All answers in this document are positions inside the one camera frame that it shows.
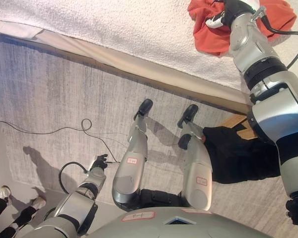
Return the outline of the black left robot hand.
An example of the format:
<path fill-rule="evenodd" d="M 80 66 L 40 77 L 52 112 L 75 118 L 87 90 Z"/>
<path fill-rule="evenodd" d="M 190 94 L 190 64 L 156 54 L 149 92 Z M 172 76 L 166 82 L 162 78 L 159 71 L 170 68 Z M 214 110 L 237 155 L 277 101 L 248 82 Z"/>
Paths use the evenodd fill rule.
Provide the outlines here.
<path fill-rule="evenodd" d="M 96 156 L 96 159 L 91 164 L 89 171 L 92 171 L 94 168 L 101 168 L 104 171 L 108 166 L 106 163 L 107 157 L 108 154 Z"/>

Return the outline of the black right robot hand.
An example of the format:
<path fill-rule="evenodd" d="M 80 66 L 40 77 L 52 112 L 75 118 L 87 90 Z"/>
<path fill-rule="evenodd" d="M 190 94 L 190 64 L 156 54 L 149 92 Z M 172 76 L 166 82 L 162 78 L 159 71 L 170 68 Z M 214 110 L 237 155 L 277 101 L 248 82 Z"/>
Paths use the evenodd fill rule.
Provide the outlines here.
<path fill-rule="evenodd" d="M 254 14 L 258 6 L 257 3 L 252 4 L 246 0 L 221 0 L 220 2 L 224 3 L 224 10 L 205 20 L 205 24 L 209 28 L 230 27 L 238 16 L 244 13 Z"/>

